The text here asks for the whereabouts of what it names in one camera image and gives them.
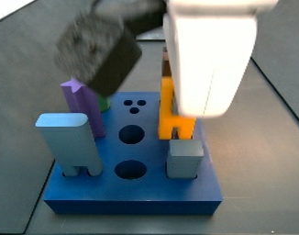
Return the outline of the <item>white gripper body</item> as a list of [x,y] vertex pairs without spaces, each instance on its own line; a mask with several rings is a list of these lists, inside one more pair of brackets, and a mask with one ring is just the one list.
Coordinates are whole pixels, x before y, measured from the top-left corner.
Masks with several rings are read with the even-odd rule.
[[257,15],[278,1],[167,0],[163,28],[181,115],[226,113],[255,46]]

